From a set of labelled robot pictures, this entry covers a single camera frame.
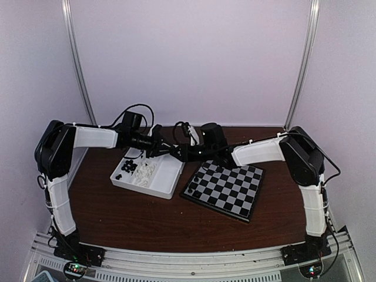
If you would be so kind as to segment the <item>white compartment tray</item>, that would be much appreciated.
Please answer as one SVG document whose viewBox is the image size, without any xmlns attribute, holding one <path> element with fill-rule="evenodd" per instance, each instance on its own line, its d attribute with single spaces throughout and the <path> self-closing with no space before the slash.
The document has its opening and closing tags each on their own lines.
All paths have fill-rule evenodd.
<svg viewBox="0 0 376 282">
<path fill-rule="evenodd" d="M 114 186 L 170 200 L 183 172 L 184 163 L 172 157 L 146 157 L 129 149 L 110 176 Z"/>
</svg>

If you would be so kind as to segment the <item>black silver chessboard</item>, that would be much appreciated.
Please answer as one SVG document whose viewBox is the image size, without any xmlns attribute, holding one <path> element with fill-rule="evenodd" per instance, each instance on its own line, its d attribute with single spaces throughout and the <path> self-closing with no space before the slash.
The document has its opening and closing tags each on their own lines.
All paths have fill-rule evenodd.
<svg viewBox="0 0 376 282">
<path fill-rule="evenodd" d="M 180 197 L 236 220 L 249 223 L 261 190 L 265 171 L 245 165 L 229 170 L 212 160 L 203 162 L 189 179 Z M 200 198 L 188 190 L 201 192 Z"/>
</svg>

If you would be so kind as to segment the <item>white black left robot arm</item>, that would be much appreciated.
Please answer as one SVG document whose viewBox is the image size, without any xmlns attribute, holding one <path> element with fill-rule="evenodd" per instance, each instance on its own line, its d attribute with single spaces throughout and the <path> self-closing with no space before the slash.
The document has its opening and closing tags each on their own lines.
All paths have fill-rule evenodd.
<svg viewBox="0 0 376 282">
<path fill-rule="evenodd" d="M 125 112 L 122 121 L 115 120 L 109 126 L 52 120 L 35 149 L 39 179 L 43 180 L 46 206 L 52 216 L 58 246 L 72 261 L 80 260 L 85 254 L 84 247 L 79 244 L 67 188 L 73 150 L 79 147 L 131 147 L 144 150 L 147 157 L 174 151 L 174 146 L 160 134 L 161 125 L 152 127 L 150 135 L 140 133 L 141 119 L 140 114 Z"/>
</svg>

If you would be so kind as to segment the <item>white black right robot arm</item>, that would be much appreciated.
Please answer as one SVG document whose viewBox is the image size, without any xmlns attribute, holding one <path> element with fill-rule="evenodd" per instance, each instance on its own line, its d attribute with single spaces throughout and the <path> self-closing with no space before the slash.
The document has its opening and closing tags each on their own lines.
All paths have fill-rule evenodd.
<svg viewBox="0 0 376 282">
<path fill-rule="evenodd" d="M 200 131 L 201 143 L 173 145 L 170 154 L 182 162 L 213 160 L 231 169 L 254 163 L 285 162 L 303 197 L 306 227 L 301 254 L 311 260 L 323 253 L 327 237 L 324 153 L 301 127 L 264 140 L 232 145 L 217 123 L 207 123 Z"/>
</svg>

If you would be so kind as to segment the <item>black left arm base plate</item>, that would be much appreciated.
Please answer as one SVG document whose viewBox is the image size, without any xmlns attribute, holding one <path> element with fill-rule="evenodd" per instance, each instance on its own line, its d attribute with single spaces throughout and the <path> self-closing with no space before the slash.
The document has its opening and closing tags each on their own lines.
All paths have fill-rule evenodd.
<svg viewBox="0 0 376 282">
<path fill-rule="evenodd" d="M 74 254 L 72 250 L 65 250 L 63 247 L 59 246 L 54 250 L 53 254 L 56 257 L 78 262 L 83 265 L 100 267 L 105 256 L 105 249 L 80 245 L 79 254 Z"/>
</svg>

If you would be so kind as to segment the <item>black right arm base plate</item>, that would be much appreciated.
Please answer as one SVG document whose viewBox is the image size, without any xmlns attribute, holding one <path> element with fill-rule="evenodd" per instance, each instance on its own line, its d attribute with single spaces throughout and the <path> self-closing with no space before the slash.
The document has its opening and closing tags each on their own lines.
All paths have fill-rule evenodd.
<svg viewBox="0 0 376 282">
<path fill-rule="evenodd" d="M 301 264 L 308 261 L 319 260 L 331 254 L 329 246 L 321 249 L 309 248 L 305 243 L 285 246 L 281 249 L 281 255 L 285 266 Z"/>
</svg>

